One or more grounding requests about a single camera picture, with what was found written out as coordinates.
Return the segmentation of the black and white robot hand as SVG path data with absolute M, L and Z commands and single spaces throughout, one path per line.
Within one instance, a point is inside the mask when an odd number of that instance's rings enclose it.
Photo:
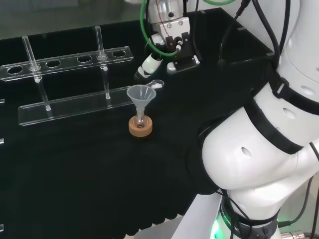
M 136 81 L 149 81 L 165 60 L 168 61 L 166 71 L 169 74 L 199 65 L 199 54 L 192 47 L 188 17 L 165 22 L 157 19 L 148 24 L 146 33 L 150 33 L 146 43 L 149 55 L 138 67 L 134 75 Z

